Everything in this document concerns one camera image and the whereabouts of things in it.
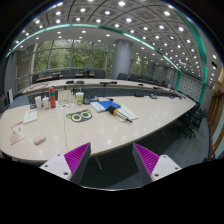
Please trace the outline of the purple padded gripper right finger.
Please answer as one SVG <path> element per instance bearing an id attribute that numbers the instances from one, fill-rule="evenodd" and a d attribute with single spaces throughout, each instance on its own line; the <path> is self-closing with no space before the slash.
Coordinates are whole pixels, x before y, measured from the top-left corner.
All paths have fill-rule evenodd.
<path id="1" fill-rule="evenodd" d="M 181 170 L 168 155 L 159 156 L 136 143 L 133 144 L 132 154 L 144 185 Z"/>

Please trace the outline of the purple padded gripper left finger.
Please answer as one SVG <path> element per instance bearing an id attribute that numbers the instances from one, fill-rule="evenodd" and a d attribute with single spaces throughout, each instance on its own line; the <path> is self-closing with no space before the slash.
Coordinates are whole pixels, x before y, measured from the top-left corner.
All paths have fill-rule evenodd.
<path id="1" fill-rule="evenodd" d="M 55 155 L 45 162 L 41 166 L 41 169 L 75 184 L 79 184 L 89 160 L 90 153 L 91 144 L 86 143 L 66 154 Z"/>

